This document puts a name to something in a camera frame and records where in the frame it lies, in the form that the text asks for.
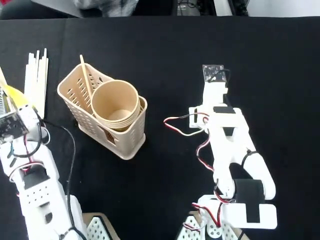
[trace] white 3d-printed part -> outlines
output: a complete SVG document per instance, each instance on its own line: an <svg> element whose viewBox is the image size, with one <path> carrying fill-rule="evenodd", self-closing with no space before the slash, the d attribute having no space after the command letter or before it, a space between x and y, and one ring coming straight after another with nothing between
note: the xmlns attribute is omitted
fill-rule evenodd
<svg viewBox="0 0 320 240"><path fill-rule="evenodd" d="M188 216L185 220L185 223L193 228L200 227L194 216ZM176 240L201 240L201 238L198 231L191 231L185 227L182 227Z"/></svg>
<svg viewBox="0 0 320 240"><path fill-rule="evenodd" d="M111 240L104 224L99 217L93 217L87 227L87 240Z"/></svg>
<svg viewBox="0 0 320 240"><path fill-rule="evenodd" d="M222 236L222 240L238 240L230 225L225 223L218 228L213 221L210 221L206 226L206 232L212 239L219 239Z"/></svg>

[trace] paper cup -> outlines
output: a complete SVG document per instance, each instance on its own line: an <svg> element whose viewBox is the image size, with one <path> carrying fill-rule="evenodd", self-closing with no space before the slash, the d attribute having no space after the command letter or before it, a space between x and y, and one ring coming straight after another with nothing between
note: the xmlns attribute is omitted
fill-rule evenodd
<svg viewBox="0 0 320 240"><path fill-rule="evenodd" d="M139 115L139 95L129 82L111 80L101 84L93 92L91 107L96 119L103 126L121 132Z"/></svg>

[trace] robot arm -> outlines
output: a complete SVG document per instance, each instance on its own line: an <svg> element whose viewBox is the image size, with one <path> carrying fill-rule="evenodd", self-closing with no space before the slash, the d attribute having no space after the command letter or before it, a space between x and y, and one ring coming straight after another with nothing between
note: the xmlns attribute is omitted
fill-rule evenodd
<svg viewBox="0 0 320 240"><path fill-rule="evenodd" d="M231 107L228 101L228 104L224 103L228 88L222 70L223 66L203 66L203 103L190 107L189 113L205 113L209 118L203 122L201 117L191 115L189 127L204 129L209 134L214 157L213 181L226 201L220 211L221 200L217 194L204 195L197 204L207 208L220 222L234 228L274 229L277 227L276 207L266 204L265 200L275 197L276 186L263 157L256 151L242 111ZM231 163L241 165L252 179L233 179L229 169ZM208 211L199 209L204 222L212 222Z"/></svg>
<svg viewBox="0 0 320 240"><path fill-rule="evenodd" d="M23 106L1 116L0 133L2 167L16 185L28 238L81 240L75 231L68 232L72 224L67 198L51 151L40 144L32 156L22 157L34 151L42 141L39 138L46 136L33 108ZM76 197L70 196L70 205L75 227L86 236Z"/></svg>

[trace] plastic basket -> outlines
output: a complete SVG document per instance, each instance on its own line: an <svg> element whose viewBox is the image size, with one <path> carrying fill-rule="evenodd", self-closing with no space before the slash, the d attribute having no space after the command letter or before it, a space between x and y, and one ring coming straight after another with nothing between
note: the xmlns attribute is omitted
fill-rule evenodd
<svg viewBox="0 0 320 240"><path fill-rule="evenodd" d="M114 80L87 63L85 67L92 92L101 83ZM137 119L126 131L118 132L102 126L94 117L81 64L59 83L57 92L77 120L79 129L120 158L132 159L145 142L144 130L148 104L142 96L139 96L140 112Z"/></svg>

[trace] black tablecloth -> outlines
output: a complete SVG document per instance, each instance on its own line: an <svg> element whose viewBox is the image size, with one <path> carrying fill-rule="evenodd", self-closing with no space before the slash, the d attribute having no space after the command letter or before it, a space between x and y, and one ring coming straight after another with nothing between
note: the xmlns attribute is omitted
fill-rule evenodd
<svg viewBox="0 0 320 240"><path fill-rule="evenodd" d="M248 229L252 240L316 237L319 169L320 18L130 17L0 22L0 66L23 90L28 53L47 48L47 119L69 128L77 159L72 193L83 212L108 216L119 237L173 240L212 174L195 157L204 135L183 137L163 119L202 102L202 64L232 70L229 100L239 107L276 184L278 227ZM82 133L57 95L80 62L131 82L148 101L147 140L129 161ZM177 122L186 131L187 121ZM64 184L71 142L50 128ZM203 157L211 162L207 150ZM2 239L27 239L16 189L0 174Z"/></svg>

